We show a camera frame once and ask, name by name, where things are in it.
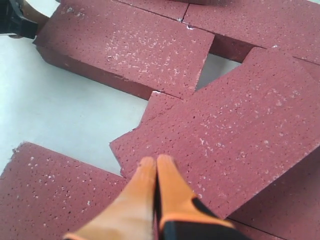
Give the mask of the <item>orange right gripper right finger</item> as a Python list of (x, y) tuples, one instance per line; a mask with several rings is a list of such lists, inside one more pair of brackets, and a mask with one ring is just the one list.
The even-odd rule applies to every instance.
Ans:
[(179, 173), (174, 159), (157, 158), (157, 220), (160, 240), (245, 240), (235, 226), (216, 216)]

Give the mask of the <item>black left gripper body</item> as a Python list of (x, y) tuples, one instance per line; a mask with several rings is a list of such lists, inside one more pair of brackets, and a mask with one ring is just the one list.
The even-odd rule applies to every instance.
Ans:
[(25, 0), (0, 0), (0, 35), (34, 39), (38, 24), (25, 17)]

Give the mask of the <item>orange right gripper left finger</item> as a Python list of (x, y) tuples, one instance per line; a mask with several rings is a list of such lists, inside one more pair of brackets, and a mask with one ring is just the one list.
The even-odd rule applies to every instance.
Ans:
[(144, 157), (119, 196), (65, 240), (152, 240), (156, 162)]

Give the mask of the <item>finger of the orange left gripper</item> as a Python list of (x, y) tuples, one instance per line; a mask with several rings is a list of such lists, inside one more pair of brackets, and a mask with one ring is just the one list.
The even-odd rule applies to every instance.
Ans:
[(49, 17), (42, 14), (41, 12), (36, 10), (35, 8), (33, 8), (26, 0), (22, 1), (21, 6), (22, 6), (21, 10), (22, 10), (23, 16), (26, 19), (37, 23), (36, 34), (39, 34), (39, 32), (44, 27), (44, 25), (48, 22)]

